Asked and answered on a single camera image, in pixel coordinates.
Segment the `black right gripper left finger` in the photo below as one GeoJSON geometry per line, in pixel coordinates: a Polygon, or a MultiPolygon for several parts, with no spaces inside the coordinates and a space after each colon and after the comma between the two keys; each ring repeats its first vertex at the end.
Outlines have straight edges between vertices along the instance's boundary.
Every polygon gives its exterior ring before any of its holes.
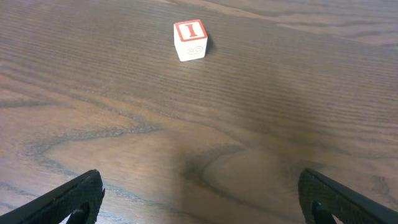
{"type": "Polygon", "coordinates": [[[1,223],[94,224],[104,197],[99,171],[89,170],[39,198],[1,215],[1,223]]]}

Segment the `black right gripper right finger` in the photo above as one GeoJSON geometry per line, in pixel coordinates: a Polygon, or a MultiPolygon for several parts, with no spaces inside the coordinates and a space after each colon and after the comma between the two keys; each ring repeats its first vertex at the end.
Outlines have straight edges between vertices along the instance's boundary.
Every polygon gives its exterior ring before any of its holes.
{"type": "Polygon", "coordinates": [[[393,224],[397,212],[309,168],[300,173],[298,198],[306,224],[393,224]]]}

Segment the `red letter I block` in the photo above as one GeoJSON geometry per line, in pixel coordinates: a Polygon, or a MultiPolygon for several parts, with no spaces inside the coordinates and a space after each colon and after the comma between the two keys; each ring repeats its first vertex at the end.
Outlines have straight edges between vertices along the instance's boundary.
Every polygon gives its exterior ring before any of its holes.
{"type": "Polygon", "coordinates": [[[174,24],[174,46],[181,62],[196,60],[206,55],[208,35],[199,19],[174,24]]]}

